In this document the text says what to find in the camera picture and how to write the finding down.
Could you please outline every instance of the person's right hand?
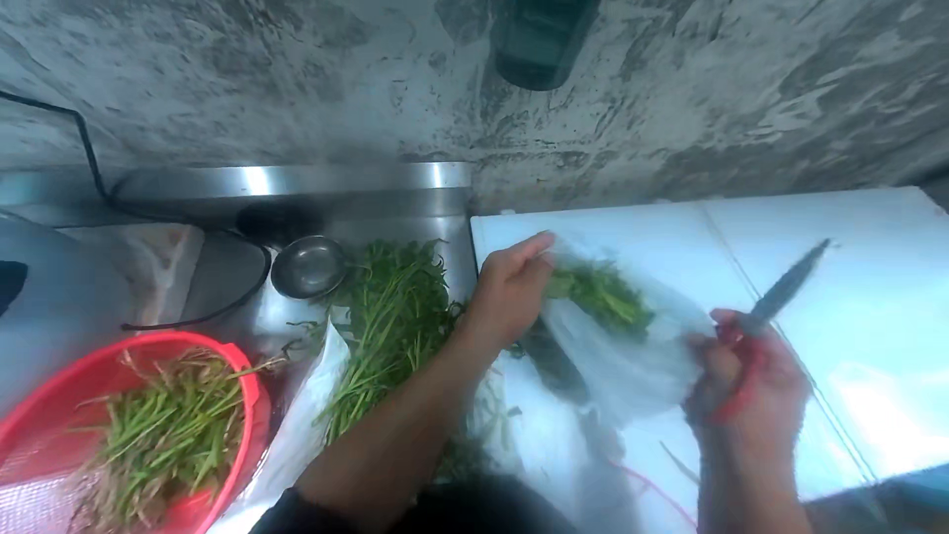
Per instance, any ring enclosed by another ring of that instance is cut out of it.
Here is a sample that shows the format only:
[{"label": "person's right hand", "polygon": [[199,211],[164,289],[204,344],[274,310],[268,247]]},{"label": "person's right hand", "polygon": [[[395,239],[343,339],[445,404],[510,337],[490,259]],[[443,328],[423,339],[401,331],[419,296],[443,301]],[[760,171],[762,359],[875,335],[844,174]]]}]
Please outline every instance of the person's right hand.
[{"label": "person's right hand", "polygon": [[[736,320],[733,310],[714,310],[718,324]],[[707,416],[734,389],[741,374],[741,362],[728,345],[713,337],[689,338],[705,376],[690,399],[690,417],[700,426],[710,425]],[[724,445],[736,457],[765,463],[787,464],[793,461],[794,443],[804,420],[804,407],[810,397],[810,382],[794,355],[771,327],[761,335],[765,351],[761,372],[750,376],[749,402],[721,424]]]}]

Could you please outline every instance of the red basket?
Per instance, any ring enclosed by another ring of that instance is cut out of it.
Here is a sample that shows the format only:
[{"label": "red basket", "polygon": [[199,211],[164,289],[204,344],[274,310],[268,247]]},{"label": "red basket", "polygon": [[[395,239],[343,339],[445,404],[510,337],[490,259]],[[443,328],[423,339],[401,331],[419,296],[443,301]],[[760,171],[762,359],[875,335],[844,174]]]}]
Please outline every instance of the red basket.
[{"label": "red basket", "polygon": [[[142,369],[177,357],[188,348],[206,347],[236,370],[251,364],[234,345],[187,332],[145,334],[100,349],[62,370],[20,403],[0,423],[0,532],[65,533],[80,498],[68,476],[95,454],[102,436],[66,429],[108,421],[103,403],[83,401],[143,385],[120,362],[129,351]],[[231,473],[211,499],[210,490],[170,504],[156,532],[203,534],[250,480],[267,445],[270,399],[254,374],[240,377],[244,433]]]}]

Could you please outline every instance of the hand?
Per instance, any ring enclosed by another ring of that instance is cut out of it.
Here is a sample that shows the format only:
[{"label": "hand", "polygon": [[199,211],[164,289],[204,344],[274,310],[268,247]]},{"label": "hand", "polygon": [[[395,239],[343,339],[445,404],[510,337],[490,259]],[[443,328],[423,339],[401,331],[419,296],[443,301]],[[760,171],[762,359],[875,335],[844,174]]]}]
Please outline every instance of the hand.
[{"label": "hand", "polygon": [[[712,319],[718,324],[729,324],[736,316],[732,310],[712,311]],[[704,419],[734,389],[742,372],[741,362],[730,346],[717,339],[694,335],[689,341],[700,356],[705,376],[687,409],[693,419]],[[752,389],[749,403],[721,425],[723,445],[736,460],[789,466],[804,421],[810,382],[772,328],[766,329],[759,341],[765,353],[764,365],[760,373],[746,378],[745,387]]]},{"label": "hand", "polygon": [[456,335],[493,356],[510,346],[540,315],[544,287],[553,271],[544,252],[554,235],[541,232],[485,259],[471,304]]}]

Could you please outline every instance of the dark bottle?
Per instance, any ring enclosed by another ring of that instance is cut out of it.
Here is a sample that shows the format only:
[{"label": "dark bottle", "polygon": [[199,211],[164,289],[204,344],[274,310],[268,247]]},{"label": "dark bottle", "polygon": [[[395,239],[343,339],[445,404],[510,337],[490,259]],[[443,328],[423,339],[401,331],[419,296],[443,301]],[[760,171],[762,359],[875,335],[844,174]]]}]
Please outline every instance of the dark bottle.
[{"label": "dark bottle", "polygon": [[494,63],[505,80],[534,91],[570,76],[600,0],[501,0],[493,29]]}]

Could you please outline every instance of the white plastic bag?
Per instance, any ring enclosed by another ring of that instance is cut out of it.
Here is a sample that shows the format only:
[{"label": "white plastic bag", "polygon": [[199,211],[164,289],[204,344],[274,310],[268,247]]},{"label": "white plastic bag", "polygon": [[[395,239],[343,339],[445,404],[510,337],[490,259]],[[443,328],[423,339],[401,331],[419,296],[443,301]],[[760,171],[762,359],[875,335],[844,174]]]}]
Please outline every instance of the white plastic bag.
[{"label": "white plastic bag", "polygon": [[689,395],[700,375],[683,336],[712,335],[708,316],[688,298],[607,250],[560,235],[549,251],[558,268],[612,264],[640,292],[655,316],[645,337],[612,334],[573,301],[548,298],[541,319],[586,382],[601,420],[622,427],[636,417],[668,410]]},{"label": "white plastic bag", "polygon": [[293,397],[280,429],[247,487],[208,534],[244,534],[276,504],[284,490],[293,486],[307,465],[323,450],[326,423],[314,425],[349,361],[349,347],[333,323],[326,325],[326,341],[320,357],[312,362],[307,377]]}]

